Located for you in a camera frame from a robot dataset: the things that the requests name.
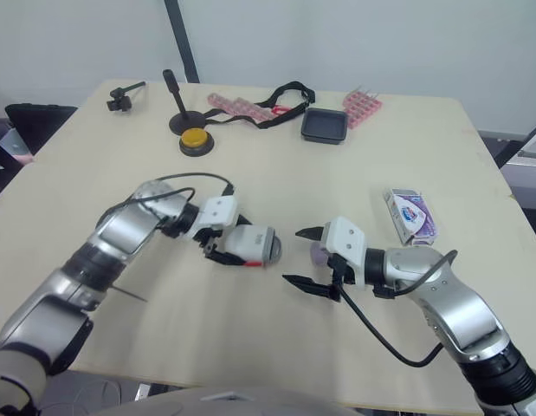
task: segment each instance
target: gray floor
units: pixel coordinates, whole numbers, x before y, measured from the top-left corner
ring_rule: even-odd
[[[133,401],[138,388],[139,382],[135,380],[66,371],[49,379],[39,408],[42,409],[42,416],[82,416]],[[364,416],[422,415],[371,409],[356,410]]]

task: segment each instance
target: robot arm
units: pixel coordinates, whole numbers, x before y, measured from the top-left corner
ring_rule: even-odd
[[[342,217],[325,227],[298,231],[297,236],[316,241],[313,260],[318,264],[326,261],[333,269],[333,283],[326,286],[308,277],[284,275],[290,283],[337,302],[343,296],[356,310],[343,284],[363,287],[368,283],[376,296],[388,299],[408,296],[422,309],[428,325],[475,390],[486,415],[536,416],[536,372],[512,344],[491,308],[452,272],[454,251],[442,256],[427,246],[369,249],[364,233]]]
[[[87,313],[98,308],[156,230],[197,240],[205,256],[219,263],[259,266],[279,259],[281,243],[274,230],[241,216],[237,220],[232,195],[210,198],[198,208],[180,194],[183,190],[173,191],[159,179],[141,185],[106,212],[87,241],[4,324],[1,413],[36,413],[47,376],[66,370],[88,338],[93,323]],[[218,251],[215,239],[228,227],[234,227],[227,236],[228,251]]]

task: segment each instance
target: white wall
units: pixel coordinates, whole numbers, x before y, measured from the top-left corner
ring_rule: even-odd
[[[180,0],[202,82],[452,96],[481,130],[536,126],[536,0]],[[80,104],[183,71],[163,0],[0,0],[0,110]]]
[[[161,0],[0,0],[0,116],[12,102],[78,106],[106,78],[165,68],[183,73]]]

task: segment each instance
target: red clip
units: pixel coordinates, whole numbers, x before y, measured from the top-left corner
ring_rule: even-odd
[[[282,114],[286,113],[290,109],[291,109],[291,107],[283,107],[283,106],[280,106],[280,105],[275,105],[271,109],[271,113],[275,114],[275,115],[282,115]]]

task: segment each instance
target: black cable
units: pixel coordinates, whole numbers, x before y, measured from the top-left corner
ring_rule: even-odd
[[[365,317],[364,313],[359,309],[359,307],[354,303],[354,301],[349,297],[349,295],[346,294],[345,290],[343,289],[342,285],[338,286],[339,293],[341,296],[343,296],[343,299],[345,299],[345,302],[348,303],[348,306],[351,307],[351,309],[354,311],[354,313],[360,318],[360,321],[364,323],[364,325],[370,330],[370,332],[375,336],[379,342],[383,344],[387,350],[393,354],[397,359],[399,359],[401,362],[406,364],[407,366],[411,367],[425,367],[430,362],[432,362],[435,357],[437,357],[437,354],[439,354],[442,350],[442,344],[439,342],[435,348],[428,354],[427,357],[425,357],[421,361],[412,361],[404,357],[402,354],[400,354],[380,333],[376,330],[376,328],[371,324],[371,322],[368,320],[368,318]]]
[[[422,277],[420,277],[418,280],[416,280],[414,282],[414,284],[412,284],[411,286],[407,287],[406,289],[397,290],[394,293],[394,296],[408,295],[410,292],[413,292],[414,290],[419,288],[421,285],[423,285],[425,282],[427,282],[428,279],[430,277],[432,277],[433,274],[436,271],[438,271],[443,264],[445,264],[446,262],[449,262],[450,264],[452,264],[452,262],[454,262],[457,254],[458,254],[457,250],[449,251],[447,254],[445,254],[443,257],[441,257],[437,263],[433,264],[429,268],[429,270],[427,270],[425,272],[425,274]]]
[[[197,193],[197,190],[191,186],[187,186],[185,188],[181,188],[181,189],[177,189],[176,191],[170,191],[170,192],[166,192],[166,193],[160,193],[159,195],[153,195],[151,197],[146,197],[146,198],[127,198],[125,201],[123,202],[120,202],[116,205],[113,205],[111,206],[110,208],[108,208],[107,210],[104,211],[104,213],[100,216],[98,222],[96,223],[96,227],[95,228],[98,228],[100,226],[100,224],[102,224],[102,222],[104,221],[104,219],[108,216],[108,215],[111,215],[113,214],[114,212],[116,212],[117,210],[125,207],[125,206],[128,206],[128,205],[131,205],[131,204],[140,204],[140,203],[143,203],[143,202],[148,202],[148,201],[154,201],[156,199],[162,199],[162,198],[168,198],[172,195],[177,195],[181,192],[187,192],[187,191],[191,191],[191,195],[187,198],[187,201],[190,201],[192,199],[192,197],[195,196],[195,193]]]
[[[215,173],[208,173],[208,172],[185,172],[185,173],[175,173],[173,175],[167,175],[162,176],[160,178],[156,178],[156,180],[166,180],[166,179],[175,179],[175,178],[187,178],[189,176],[206,176],[209,178],[216,178],[220,179],[223,182],[227,184],[225,186],[225,189],[223,190],[222,195],[233,195],[235,193],[235,186],[229,181],[228,179],[224,178],[221,175],[216,175]]]

